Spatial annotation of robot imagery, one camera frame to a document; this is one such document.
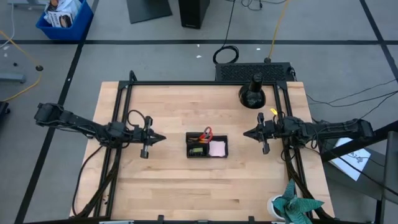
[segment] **black lamp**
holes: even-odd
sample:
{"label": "black lamp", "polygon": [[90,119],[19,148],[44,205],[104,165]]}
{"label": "black lamp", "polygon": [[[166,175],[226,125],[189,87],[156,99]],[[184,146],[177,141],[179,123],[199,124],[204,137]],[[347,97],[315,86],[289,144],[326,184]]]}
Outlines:
{"label": "black lamp", "polygon": [[266,104],[266,94],[261,87],[261,74],[253,75],[250,83],[242,86],[242,88],[239,90],[239,100],[243,106],[250,109],[259,109]]}

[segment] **black box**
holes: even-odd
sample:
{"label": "black box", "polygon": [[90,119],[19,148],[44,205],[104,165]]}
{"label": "black box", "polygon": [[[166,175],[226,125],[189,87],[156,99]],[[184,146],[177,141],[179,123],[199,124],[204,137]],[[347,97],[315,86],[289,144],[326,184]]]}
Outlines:
{"label": "black box", "polygon": [[[185,142],[187,143],[187,158],[227,158],[228,157],[228,138],[227,136],[213,136],[211,140],[214,141],[223,141],[225,142],[225,156],[210,156],[209,155],[209,144],[208,143],[199,143],[199,142],[188,142],[189,138],[198,138],[203,133],[186,133],[185,134]],[[203,153],[201,154],[191,154],[190,149],[194,147],[202,147]]]}
{"label": "black box", "polygon": [[178,0],[181,26],[200,29],[210,0]]}

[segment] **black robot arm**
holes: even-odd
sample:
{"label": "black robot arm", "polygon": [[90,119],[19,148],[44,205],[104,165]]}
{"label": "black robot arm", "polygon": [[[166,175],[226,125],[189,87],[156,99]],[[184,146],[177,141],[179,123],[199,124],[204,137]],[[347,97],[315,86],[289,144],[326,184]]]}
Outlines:
{"label": "black robot arm", "polygon": [[318,139],[372,137],[373,129],[369,122],[362,119],[353,119],[341,123],[321,122],[313,124],[293,116],[286,116],[280,121],[265,121],[263,113],[259,113],[257,126],[246,131],[243,135],[262,142],[262,152],[268,154],[267,139],[287,137],[290,138],[293,147],[302,148],[309,141]]}
{"label": "black robot arm", "polygon": [[141,158],[148,159],[148,146],[151,146],[165,136],[157,134],[150,127],[152,118],[146,116],[144,127],[133,125],[129,130],[126,125],[119,121],[101,125],[66,111],[62,106],[53,103],[40,103],[36,112],[36,124],[40,126],[54,127],[58,129],[68,128],[84,134],[88,138],[96,138],[102,145],[110,148],[123,147],[123,144],[142,143]]}

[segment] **black computer tower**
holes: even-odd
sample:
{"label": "black computer tower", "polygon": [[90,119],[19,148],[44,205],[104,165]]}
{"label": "black computer tower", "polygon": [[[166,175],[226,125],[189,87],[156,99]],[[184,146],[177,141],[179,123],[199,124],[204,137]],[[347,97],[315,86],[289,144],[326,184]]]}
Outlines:
{"label": "black computer tower", "polygon": [[181,26],[200,29],[210,0],[178,0]]}

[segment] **blue bin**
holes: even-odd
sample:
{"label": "blue bin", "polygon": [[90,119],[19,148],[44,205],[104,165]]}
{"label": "blue bin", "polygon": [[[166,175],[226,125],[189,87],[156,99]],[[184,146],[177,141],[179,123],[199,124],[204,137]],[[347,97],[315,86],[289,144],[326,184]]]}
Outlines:
{"label": "blue bin", "polygon": [[86,26],[93,17],[93,11],[88,6],[86,0],[79,1],[81,2],[81,6],[71,27],[52,27],[52,25],[44,19],[44,12],[39,21],[36,23],[36,27],[41,29],[44,34],[52,40],[80,40],[86,29]]}

